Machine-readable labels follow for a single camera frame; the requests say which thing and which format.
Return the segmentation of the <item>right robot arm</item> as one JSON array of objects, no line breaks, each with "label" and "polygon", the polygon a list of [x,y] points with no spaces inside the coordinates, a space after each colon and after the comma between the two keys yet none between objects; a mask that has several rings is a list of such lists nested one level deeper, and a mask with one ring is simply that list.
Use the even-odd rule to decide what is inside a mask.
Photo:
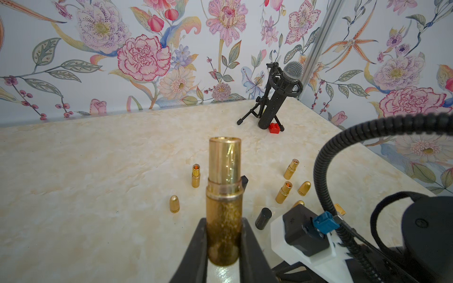
[{"label": "right robot arm", "polygon": [[[327,187],[333,158],[357,143],[403,134],[453,134],[451,114],[417,114],[367,121],[330,139],[318,154],[313,178],[323,208],[315,214],[297,204],[282,217],[284,245],[299,259],[273,268],[282,283],[450,283],[453,280],[453,199],[411,191],[381,200],[370,217],[374,243],[368,242],[336,211]],[[389,205],[410,199],[402,215],[403,245],[390,248],[378,234],[378,219]]]}]

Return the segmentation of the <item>gold lipstick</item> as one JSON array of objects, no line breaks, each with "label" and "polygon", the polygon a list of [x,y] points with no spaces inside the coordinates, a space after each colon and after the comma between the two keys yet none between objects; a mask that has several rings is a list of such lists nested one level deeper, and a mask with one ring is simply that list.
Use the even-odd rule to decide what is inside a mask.
[{"label": "gold lipstick", "polygon": [[201,178],[200,165],[194,164],[192,166],[192,182],[191,182],[192,187],[194,187],[194,188],[199,187],[200,178]]},{"label": "gold lipstick", "polygon": [[275,198],[275,200],[278,204],[282,204],[286,200],[292,187],[293,187],[293,185],[291,182],[285,181],[284,185],[280,188],[280,190],[277,193],[277,196]]},{"label": "gold lipstick", "polygon": [[284,179],[290,180],[291,177],[294,175],[298,165],[299,165],[298,159],[293,159],[291,163],[288,165],[287,169],[285,170]]},{"label": "gold lipstick", "polygon": [[208,258],[229,266],[239,258],[244,188],[241,179],[241,139],[212,137],[206,187]]}]

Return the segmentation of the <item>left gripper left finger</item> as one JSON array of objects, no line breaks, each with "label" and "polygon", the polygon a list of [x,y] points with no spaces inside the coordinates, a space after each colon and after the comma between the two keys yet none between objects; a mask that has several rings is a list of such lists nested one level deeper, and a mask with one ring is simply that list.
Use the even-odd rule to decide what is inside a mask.
[{"label": "left gripper left finger", "polygon": [[170,283],[206,283],[207,267],[206,219],[202,218]]}]

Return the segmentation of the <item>gold lipstick cap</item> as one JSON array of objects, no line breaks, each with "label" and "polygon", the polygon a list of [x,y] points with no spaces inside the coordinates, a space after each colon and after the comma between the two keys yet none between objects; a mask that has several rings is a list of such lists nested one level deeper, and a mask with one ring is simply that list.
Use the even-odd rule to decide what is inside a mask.
[{"label": "gold lipstick cap", "polygon": [[172,213],[178,213],[180,211],[179,198],[176,195],[172,195],[169,200],[169,209]]},{"label": "gold lipstick cap", "polygon": [[303,201],[303,200],[298,200],[298,201],[293,205],[293,207],[296,207],[296,206],[299,206],[299,205],[304,206],[304,205],[305,205],[304,201]]},{"label": "gold lipstick cap", "polygon": [[298,194],[300,196],[306,196],[311,188],[311,182],[305,181],[298,189]]},{"label": "gold lipstick cap", "polygon": [[339,215],[341,216],[346,215],[346,211],[339,204],[334,204],[334,206]]}]

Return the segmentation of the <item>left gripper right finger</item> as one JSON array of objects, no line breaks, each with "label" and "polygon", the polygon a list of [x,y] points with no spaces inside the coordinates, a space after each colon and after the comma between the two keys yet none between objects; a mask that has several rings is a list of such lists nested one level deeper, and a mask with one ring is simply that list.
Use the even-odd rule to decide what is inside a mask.
[{"label": "left gripper right finger", "polygon": [[239,252],[240,283],[277,283],[246,218],[242,218]]}]

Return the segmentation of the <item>black lipstick cap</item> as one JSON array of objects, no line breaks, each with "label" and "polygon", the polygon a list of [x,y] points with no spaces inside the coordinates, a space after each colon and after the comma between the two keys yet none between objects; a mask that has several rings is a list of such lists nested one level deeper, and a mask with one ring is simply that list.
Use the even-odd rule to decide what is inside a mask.
[{"label": "black lipstick cap", "polygon": [[249,180],[245,175],[241,177],[241,182],[243,189],[246,190]]},{"label": "black lipstick cap", "polygon": [[264,230],[269,220],[271,219],[272,215],[273,214],[271,210],[267,207],[264,207],[255,221],[256,228],[261,231]]}]

